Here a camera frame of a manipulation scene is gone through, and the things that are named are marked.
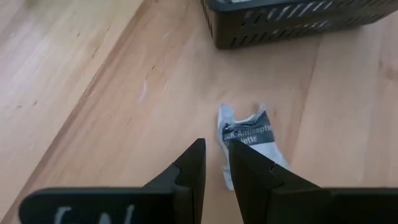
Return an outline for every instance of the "black plastic claw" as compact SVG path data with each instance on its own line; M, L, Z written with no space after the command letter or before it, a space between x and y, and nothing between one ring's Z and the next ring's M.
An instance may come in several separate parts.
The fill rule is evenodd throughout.
M196 140L172 165L138 188L38 190L21 203L23 224L200 224L206 146Z
M398 223L398 189L321 188L239 141L229 163L245 224Z

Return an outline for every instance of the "antiseptic wipe packet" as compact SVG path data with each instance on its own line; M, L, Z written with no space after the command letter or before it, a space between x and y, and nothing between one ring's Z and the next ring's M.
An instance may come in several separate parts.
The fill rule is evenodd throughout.
M276 146L264 105L260 106L256 114L242 121L236 121L234 110L226 104L221 104L218 110L217 138L228 161L223 167L223 174L226 186L230 190L234 190L228 159L228 144L231 139L240 140L280 166L289 169L287 161Z

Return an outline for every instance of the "white wrapper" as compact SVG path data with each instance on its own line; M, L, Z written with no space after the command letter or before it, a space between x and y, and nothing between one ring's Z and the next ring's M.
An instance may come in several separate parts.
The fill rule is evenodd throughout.
M227 188L234 190L228 159L228 144L231 139L240 140L283 168L289 169L287 161L276 146L266 107L261 105L256 114L242 121L236 121L234 113L234 110L226 104L221 104L218 110L217 139L228 161L227 165L223 167Z

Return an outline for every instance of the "wooden floor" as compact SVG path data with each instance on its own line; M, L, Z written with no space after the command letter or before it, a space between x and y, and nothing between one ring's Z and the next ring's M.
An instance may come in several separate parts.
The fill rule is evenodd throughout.
M0 4L0 220L33 190L140 186L206 138L203 223L241 223L216 142L220 103L265 103L292 171L398 187L398 14L216 50L196 0Z

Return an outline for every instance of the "floor scratch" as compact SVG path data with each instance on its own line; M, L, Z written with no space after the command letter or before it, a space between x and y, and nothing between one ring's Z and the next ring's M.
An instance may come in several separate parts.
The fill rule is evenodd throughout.
M138 99L138 104L141 103L141 101L145 98L146 94L147 94L147 80L144 80L144 84L143 84L142 91L141 91L141 96L139 96L139 99Z
M90 95L88 96L88 98L90 98L91 96L93 96L94 93L95 93L96 91L97 91L97 90L94 90L92 93L90 93Z
M160 38L160 40L163 40L163 39L166 38L169 34L170 34L170 32L166 33L165 35L162 36L162 38Z

